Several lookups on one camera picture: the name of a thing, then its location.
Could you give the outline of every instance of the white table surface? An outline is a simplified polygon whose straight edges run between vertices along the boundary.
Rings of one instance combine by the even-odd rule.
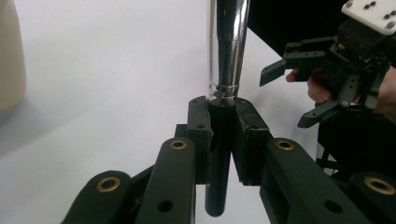
[[[27,92],[0,113],[0,223],[60,223],[84,185],[108,170],[152,165],[188,101],[206,95],[207,1],[15,0]],[[275,137],[315,155],[317,130],[296,127],[314,103],[306,84],[259,87],[280,57],[247,32],[239,96]],[[268,223],[257,187],[231,165],[226,210],[210,217],[197,187],[196,223]]]

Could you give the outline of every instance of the white robot part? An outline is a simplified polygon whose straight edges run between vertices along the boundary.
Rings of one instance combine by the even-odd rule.
[[[341,11],[382,35],[396,31],[396,0],[349,0]]]

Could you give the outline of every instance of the human hand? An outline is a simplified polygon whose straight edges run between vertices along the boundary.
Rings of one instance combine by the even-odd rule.
[[[294,82],[298,76],[298,70],[293,69],[286,75],[288,82]],[[317,103],[325,103],[332,99],[332,93],[325,88],[328,80],[328,74],[320,68],[315,69],[308,79],[308,96]],[[381,83],[378,94],[378,104],[374,113],[384,114],[396,124],[396,69],[391,67],[386,73]]]
[[[286,75],[288,82],[294,82],[298,75],[298,69],[293,69]],[[328,74],[320,68],[314,69],[306,84],[308,85],[308,96],[317,103],[325,103],[332,99],[332,93],[324,87],[328,80]]]

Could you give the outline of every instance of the metal ring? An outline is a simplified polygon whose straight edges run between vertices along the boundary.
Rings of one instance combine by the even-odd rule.
[[[101,193],[108,193],[118,188],[120,183],[121,180],[118,177],[109,176],[99,181],[99,183],[96,185],[96,189]]]
[[[181,141],[181,140],[173,141],[173,142],[170,144],[170,147],[171,147],[172,149],[177,149],[177,150],[183,149],[183,148],[185,148],[186,146],[187,146],[187,143],[186,143],[185,141]]]
[[[373,191],[381,194],[396,194],[396,189],[390,183],[376,177],[366,176],[364,178],[364,184],[369,187],[369,189],[372,189]]]
[[[280,149],[284,149],[284,150],[294,149],[294,144],[292,144],[291,142],[285,141],[285,140],[276,141],[276,146],[279,147]]]

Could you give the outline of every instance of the metal cylinder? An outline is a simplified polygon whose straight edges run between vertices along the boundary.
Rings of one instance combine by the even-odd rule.
[[[209,93],[212,105],[236,103],[248,28],[249,0],[209,0]]]

